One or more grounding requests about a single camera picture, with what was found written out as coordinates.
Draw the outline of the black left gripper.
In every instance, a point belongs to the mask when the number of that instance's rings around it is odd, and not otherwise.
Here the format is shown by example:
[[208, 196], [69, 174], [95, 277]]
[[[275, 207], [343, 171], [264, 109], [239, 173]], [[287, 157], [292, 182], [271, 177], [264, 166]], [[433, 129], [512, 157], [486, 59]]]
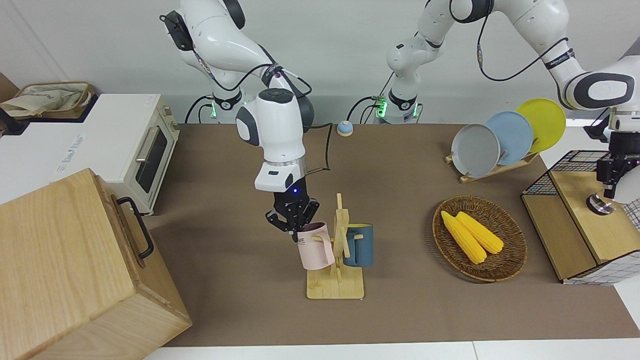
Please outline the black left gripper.
[[596, 179], [603, 184], [603, 196], [614, 199], [619, 180], [639, 164], [640, 134], [611, 133], [608, 152], [610, 157], [596, 163]]

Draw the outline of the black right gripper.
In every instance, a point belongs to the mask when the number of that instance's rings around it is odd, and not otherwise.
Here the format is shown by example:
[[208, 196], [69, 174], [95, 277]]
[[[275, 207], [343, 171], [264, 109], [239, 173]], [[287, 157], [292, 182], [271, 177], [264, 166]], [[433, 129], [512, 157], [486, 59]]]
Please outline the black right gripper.
[[274, 209], [266, 212], [266, 220], [283, 233], [289, 234], [294, 243], [298, 243], [298, 232], [304, 231], [306, 225], [311, 223], [320, 203], [316, 199], [310, 199], [305, 189], [288, 189], [283, 193], [274, 193], [273, 197]]

